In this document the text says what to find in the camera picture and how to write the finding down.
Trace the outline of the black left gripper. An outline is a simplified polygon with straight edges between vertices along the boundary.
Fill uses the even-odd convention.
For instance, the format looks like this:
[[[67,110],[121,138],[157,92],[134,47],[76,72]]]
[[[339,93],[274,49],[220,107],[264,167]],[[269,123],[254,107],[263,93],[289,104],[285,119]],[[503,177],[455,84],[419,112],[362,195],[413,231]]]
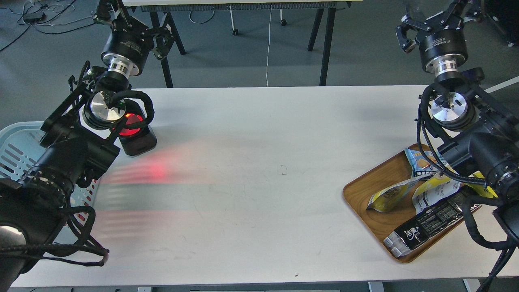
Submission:
[[[111,28],[101,59],[105,65],[109,65],[115,56],[122,56],[132,62],[130,76],[139,76],[144,70],[150,51],[152,50],[157,60],[163,60],[176,38],[169,25],[149,28],[135,18],[131,19],[131,26],[123,18],[112,20],[109,8],[112,5],[117,7],[116,0],[99,0],[93,12],[95,24]]]

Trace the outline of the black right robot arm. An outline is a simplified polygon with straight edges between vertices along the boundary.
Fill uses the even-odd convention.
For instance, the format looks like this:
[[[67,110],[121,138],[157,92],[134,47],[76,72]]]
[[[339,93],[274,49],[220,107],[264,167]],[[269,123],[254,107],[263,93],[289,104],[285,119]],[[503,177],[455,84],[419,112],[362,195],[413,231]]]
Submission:
[[[417,117],[417,139],[440,138],[433,150],[439,159],[432,165],[453,180],[490,187],[496,198],[471,195],[462,205],[468,233],[482,247],[501,251],[486,280],[478,288],[487,292],[492,281],[518,249],[518,118],[480,88],[481,68],[461,72],[468,52],[463,34],[465,17],[480,15],[479,0],[453,0],[447,9],[426,18],[416,0],[403,2],[406,13],[395,33],[400,48],[420,51],[424,72],[434,82],[421,95]],[[495,206],[493,216],[507,235],[491,242],[479,232],[470,207]]]

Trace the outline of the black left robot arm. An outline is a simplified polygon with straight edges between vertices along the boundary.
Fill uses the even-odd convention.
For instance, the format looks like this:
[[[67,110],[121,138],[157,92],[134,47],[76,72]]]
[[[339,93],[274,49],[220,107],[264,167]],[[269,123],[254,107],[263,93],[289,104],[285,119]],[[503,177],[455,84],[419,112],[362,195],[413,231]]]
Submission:
[[[150,52],[167,57],[177,40],[171,13],[149,28],[122,1],[100,0],[93,22],[111,29],[105,67],[85,62],[79,78],[70,77],[70,94],[41,126],[43,155],[19,179],[1,179],[2,292],[40,260],[104,266],[109,250],[91,235],[96,212],[72,206],[72,193],[107,172],[120,152],[116,139],[131,156],[156,145],[152,100],[129,78],[142,73]]]

